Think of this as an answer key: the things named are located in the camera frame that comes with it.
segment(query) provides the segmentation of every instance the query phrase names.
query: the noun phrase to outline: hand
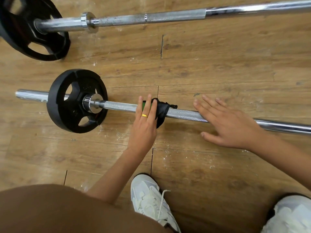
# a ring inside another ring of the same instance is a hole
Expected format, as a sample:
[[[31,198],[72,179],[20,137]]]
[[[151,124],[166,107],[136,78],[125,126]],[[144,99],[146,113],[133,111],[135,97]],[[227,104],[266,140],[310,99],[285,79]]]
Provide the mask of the hand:
[[[140,96],[136,108],[136,119],[131,129],[127,149],[134,154],[145,156],[152,148],[156,139],[157,100],[153,100],[151,106],[151,95],[149,94],[144,111],[142,111],[142,100],[143,98]]]
[[[204,140],[224,147],[251,150],[268,134],[253,118],[227,106],[219,98],[212,100],[202,95],[202,99],[205,102],[195,100],[193,105],[218,132],[218,136],[202,132]]]

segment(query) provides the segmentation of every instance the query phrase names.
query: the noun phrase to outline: left hand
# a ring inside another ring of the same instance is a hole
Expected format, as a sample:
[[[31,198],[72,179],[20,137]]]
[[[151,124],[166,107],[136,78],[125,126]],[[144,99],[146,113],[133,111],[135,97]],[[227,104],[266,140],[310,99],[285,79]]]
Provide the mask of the left hand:
[[[138,99],[136,119],[131,129],[127,150],[131,153],[145,157],[152,148],[156,139],[156,109],[157,100],[153,100],[151,106],[151,94],[148,95],[144,110],[142,111],[142,96]]]

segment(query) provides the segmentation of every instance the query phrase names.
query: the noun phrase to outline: wooden floor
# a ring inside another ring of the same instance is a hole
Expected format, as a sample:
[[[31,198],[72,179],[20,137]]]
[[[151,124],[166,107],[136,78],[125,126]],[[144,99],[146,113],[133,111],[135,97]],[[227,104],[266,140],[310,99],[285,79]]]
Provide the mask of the wooden floor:
[[[52,0],[63,17],[96,16],[262,3],[278,0]],[[311,124],[311,14],[230,18],[102,28],[70,33],[64,60],[37,61],[0,39],[0,189],[56,183],[86,191],[126,148],[134,116],[109,111],[85,134],[61,130],[43,103],[17,89],[48,91],[63,71],[83,68],[103,79],[109,100],[136,103],[152,93],[192,110],[206,93],[253,117]],[[310,195],[296,181],[237,149],[204,142],[211,125],[165,120],[136,171],[151,174],[183,232],[259,232],[274,201]],[[306,136],[278,134],[311,153]],[[118,205],[132,208],[130,183]]]

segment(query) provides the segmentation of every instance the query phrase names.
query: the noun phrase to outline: barbell sleeve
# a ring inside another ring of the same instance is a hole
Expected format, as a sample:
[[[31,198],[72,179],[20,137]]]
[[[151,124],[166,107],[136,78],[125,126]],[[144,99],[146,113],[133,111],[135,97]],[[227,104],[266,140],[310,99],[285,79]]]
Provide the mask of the barbell sleeve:
[[[49,93],[36,90],[19,89],[15,92],[15,95],[19,99],[33,100],[46,103],[48,101]],[[137,107],[137,105],[135,104],[120,103],[114,101],[94,101],[91,104],[93,104],[95,107],[99,107],[102,109],[119,110],[126,112],[135,112]],[[199,112],[191,110],[169,108],[166,117],[189,121],[197,121],[197,122],[208,122],[200,115]],[[294,124],[294,123],[263,120],[263,119],[254,119],[254,120],[257,122],[259,126],[261,126],[265,130],[311,135],[310,125]]]
[[[85,12],[80,18],[36,20],[35,26],[40,32],[43,33],[81,31],[84,29],[88,32],[95,33],[98,30],[98,27],[200,20],[215,15],[283,12],[310,8],[311,0],[293,0],[254,5],[202,8],[185,11],[121,15],[103,18],[95,18],[91,12]]]

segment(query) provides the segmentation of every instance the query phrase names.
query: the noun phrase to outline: black weight plate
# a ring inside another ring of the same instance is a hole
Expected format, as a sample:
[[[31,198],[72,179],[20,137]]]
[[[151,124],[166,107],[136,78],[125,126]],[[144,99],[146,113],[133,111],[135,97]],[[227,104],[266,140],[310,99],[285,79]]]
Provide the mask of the black weight plate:
[[[72,92],[67,100],[64,96],[69,85]],[[83,98],[87,94],[94,94],[95,90],[104,100],[108,100],[107,90],[100,76],[90,70],[67,70],[52,83],[49,91],[47,109],[53,122],[60,128],[75,132],[86,133],[100,125],[107,115],[107,110],[94,114],[83,108]],[[79,122],[87,116],[89,121],[83,126]]]
[[[68,32],[40,33],[34,26],[35,19],[62,18],[50,0],[20,0],[21,10],[10,12],[14,0],[0,0],[0,35],[14,49],[31,58],[55,61],[64,58],[70,47]],[[28,47],[30,43],[44,46],[49,55],[38,53]]]

